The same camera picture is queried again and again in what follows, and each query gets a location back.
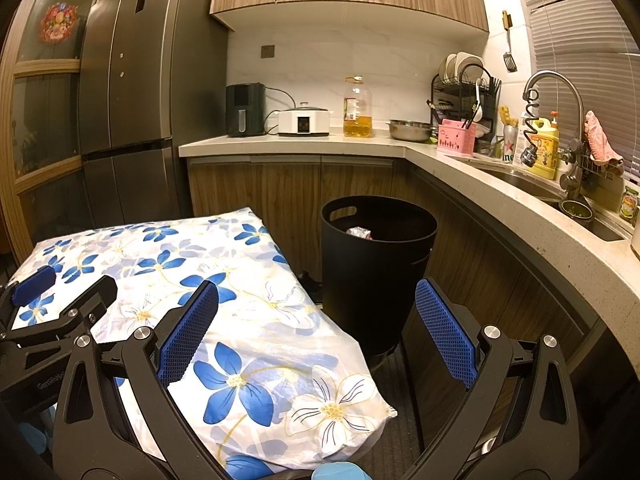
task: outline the glass jar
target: glass jar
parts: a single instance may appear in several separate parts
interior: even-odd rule
[[[371,92],[361,76],[345,79],[344,135],[347,137],[371,136]]]
[[[636,223],[636,213],[638,211],[638,192],[632,187],[626,186],[620,204],[620,218],[630,224]]]

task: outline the window blinds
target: window blinds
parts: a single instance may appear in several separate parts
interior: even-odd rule
[[[625,170],[640,177],[640,49],[611,0],[525,0],[536,69],[567,76],[593,110]],[[561,144],[578,133],[575,98],[561,82],[538,84],[540,116],[559,112]]]

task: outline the black floor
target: black floor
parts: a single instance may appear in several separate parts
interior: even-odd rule
[[[375,446],[356,461],[374,480],[399,480],[420,456],[414,404],[401,346],[372,373],[380,394],[397,411]]]

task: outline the pink utensil holder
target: pink utensil holder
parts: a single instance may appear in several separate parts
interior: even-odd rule
[[[444,119],[438,128],[438,151],[453,155],[473,155],[476,124],[462,128],[463,121]]]

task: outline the yellow detergent bottle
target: yellow detergent bottle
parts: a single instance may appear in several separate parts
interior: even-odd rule
[[[529,171],[553,180],[556,177],[556,167],[558,166],[558,130],[545,118],[539,118],[532,124],[536,133],[530,137],[538,147],[538,158]]]

